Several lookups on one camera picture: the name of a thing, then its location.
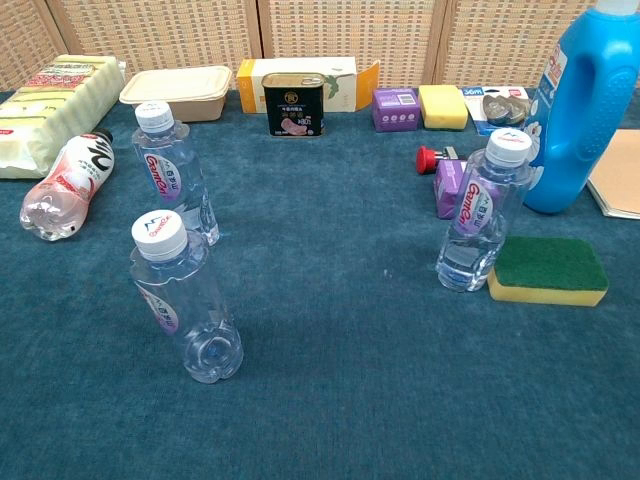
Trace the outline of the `clear small water bottle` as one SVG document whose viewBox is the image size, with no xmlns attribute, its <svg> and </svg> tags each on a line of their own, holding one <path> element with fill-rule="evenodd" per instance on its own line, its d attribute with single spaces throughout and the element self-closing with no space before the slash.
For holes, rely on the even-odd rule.
<svg viewBox="0 0 640 480">
<path fill-rule="evenodd" d="M 470 155 L 435 265 L 445 287 L 472 292 L 484 285 L 529 190 L 531 146 L 525 132 L 500 128 Z"/>
<path fill-rule="evenodd" d="M 204 384 L 233 376 L 244 351 L 207 240 L 164 209 L 141 215 L 131 235 L 130 274 L 185 370 Z"/>
<path fill-rule="evenodd" d="M 135 108 L 135 116 L 138 128 L 132 143 L 147 168 L 153 190 L 167 209 L 179 213 L 187 229 L 215 244 L 219 227 L 190 127 L 174 118 L 165 101 L 143 102 Z"/>
</svg>

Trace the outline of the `woven wooden folding screen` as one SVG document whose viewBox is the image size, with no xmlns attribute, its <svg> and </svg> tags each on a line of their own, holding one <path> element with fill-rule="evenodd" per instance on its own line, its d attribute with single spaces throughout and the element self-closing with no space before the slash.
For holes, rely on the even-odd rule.
<svg viewBox="0 0 640 480">
<path fill-rule="evenodd" d="M 596 0 L 0 0 L 0 91 L 63 54 L 128 74 L 250 58 L 352 56 L 388 87 L 533 87 Z"/>
</svg>

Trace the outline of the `correction tape blister pack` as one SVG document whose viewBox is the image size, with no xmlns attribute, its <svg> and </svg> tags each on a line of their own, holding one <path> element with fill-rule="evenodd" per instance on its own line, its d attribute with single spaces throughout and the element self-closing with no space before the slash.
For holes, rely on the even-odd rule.
<svg viewBox="0 0 640 480">
<path fill-rule="evenodd" d="M 529 115 L 531 100 L 524 87 L 472 86 L 461 88 L 461 92 L 481 136 L 503 127 L 520 129 Z"/>
</svg>

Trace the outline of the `yellow sponge multipack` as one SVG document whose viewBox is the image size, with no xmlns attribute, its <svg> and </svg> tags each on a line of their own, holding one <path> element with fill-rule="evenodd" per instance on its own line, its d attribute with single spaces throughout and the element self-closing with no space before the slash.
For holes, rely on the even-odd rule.
<svg viewBox="0 0 640 480">
<path fill-rule="evenodd" d="M 119 99 L 126 63 L 60 55 L 0 104 L 0 179 L 45 177 L 71 138 L 90 132 Z"/>
</svg>

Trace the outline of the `beige lidded food container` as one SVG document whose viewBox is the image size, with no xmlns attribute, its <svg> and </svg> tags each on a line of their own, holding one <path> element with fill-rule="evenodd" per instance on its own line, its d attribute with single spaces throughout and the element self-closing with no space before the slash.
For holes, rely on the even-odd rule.
<svg viewBox="0 0 640 480">
<path fill-rule="evenodd" d="M 182 122 L 216 121 L 225 105 L 232 72 L 226 66 L 141 71 L 120 93 L 132 108 L 148 101 L 165 101 Z"/>
</svg>

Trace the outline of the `black luncheon meat can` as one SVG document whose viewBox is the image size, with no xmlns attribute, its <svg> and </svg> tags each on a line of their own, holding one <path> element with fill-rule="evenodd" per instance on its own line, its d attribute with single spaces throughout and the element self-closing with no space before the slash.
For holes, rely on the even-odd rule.
<svg viewBox="0 0 640 480">
<path fill-rule="evenodd" d="M 324 133 L 325 77 L 319 73 L 270 73 L 262 79 L 269 132 L 275 137 Z"/>
</svg>

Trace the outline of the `yellow white carton box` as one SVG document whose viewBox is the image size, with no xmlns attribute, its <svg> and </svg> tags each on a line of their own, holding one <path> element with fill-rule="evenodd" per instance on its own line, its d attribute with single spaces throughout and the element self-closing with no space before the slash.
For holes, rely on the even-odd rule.
<svg viewBox="0 0 640 480">
<path fill-rule="evenodd" d="M 354 57 L 292 57 L 244 59 L 236 87 L 244 113 L 265 113 L 262 79 L 271 73 L 318 73 L 325 77 L 324 110 L 355 112 L 371 104 L 379 85 L 380 61 L 358 70 Z"/>
</svg>

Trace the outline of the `plain yellow sponge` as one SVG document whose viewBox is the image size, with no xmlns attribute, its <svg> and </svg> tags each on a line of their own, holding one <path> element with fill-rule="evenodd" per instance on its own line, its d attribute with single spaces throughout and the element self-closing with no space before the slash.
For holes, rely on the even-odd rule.
<svg viewBox="0 0 640 480">
<path fill-rule="evenodd" d="M 464 130 L 468 110 L 455 85 L 420 85 L 419 102 L 424 127 L 430 130 Z"/>
</svg>

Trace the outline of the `green yellow scouring sponge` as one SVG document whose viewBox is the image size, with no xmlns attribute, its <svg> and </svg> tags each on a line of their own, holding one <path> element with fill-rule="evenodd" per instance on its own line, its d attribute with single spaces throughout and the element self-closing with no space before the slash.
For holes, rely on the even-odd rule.
<svg viewBox="0 0 640 480">
<path fill-rule="evenodd" d="M 487 284 L 496 301 L 594 307 L 608 277 L 592 246 L 571 238 L 509 236 Z"/>
</svg>

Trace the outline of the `pink drink bottle black cap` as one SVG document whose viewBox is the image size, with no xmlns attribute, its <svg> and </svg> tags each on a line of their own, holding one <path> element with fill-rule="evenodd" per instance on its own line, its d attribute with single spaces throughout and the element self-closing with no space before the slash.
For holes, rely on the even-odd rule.
<svg viewBox="0 0 640 480">
<path fill-rule="evenodd" d="M 111 132 L 104 128 L 71 138 L 48 175 L 25 196 L 21 226 L 47 241 L 77 233 L 92 198 L 113 170 L 112 141 Z"/>
</svg>

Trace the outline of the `small red black toy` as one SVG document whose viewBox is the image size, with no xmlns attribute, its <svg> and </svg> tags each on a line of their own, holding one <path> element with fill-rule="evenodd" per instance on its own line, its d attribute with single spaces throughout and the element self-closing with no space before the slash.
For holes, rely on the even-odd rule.
<svg viewBox="0 0 640 480">
<path fill-rule="evenodd" d="M 416 172 L 420 175 L 434 173 L 438 164 L 444 160 L 466 161 L 467 157 L 458 154 L 453 146 L 445 146 L 443 150 L 434 150 L 426 146 L 420 146 L 416 152 Z"/>
</svg>

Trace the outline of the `brown spiral notebook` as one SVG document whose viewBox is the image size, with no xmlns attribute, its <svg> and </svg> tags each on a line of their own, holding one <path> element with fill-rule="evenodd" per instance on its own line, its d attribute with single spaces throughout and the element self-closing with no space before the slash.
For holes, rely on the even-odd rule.
<svg viewBox="0 0 640 480">
<path fill-rule="evenodd" d="M 640 129 L 618 129 L 587 187 L 604 216 L 640 220 Z"/>
</svg>

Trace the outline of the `blue detergent bottle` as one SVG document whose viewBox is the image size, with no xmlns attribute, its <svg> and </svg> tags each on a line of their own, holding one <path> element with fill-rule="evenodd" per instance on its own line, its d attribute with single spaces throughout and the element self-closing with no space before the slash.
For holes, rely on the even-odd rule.
<svg viewBox="0 0 640 480">
<path fill-rule="evenodd" d="M 545 65 L 524 130 L 533 178 L 524 203 L 569 207 L 631 101 L 640 73 L 640 0 L 598 0 L 562 34 Z"/>
</svg>

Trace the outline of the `small purple cardboard box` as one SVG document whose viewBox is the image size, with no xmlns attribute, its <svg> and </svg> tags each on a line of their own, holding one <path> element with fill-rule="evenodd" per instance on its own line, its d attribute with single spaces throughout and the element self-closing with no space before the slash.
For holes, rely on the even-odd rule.
<svg viewBox="0 0 640 480">
<path fill-rule="evenodd" d="M 415 90 L 411 88 L 375 89 L 372 118 L 377 132 L 415 131 L 421 118 Z"/>
<path fill-rule="evenodd" d="M 434 178 L 434 193 L 439 219 L 451 219 L 454 216 L 457 194 L 466 165 L 465 160 L 441 160 L 438 163 Z"/>
</svg>

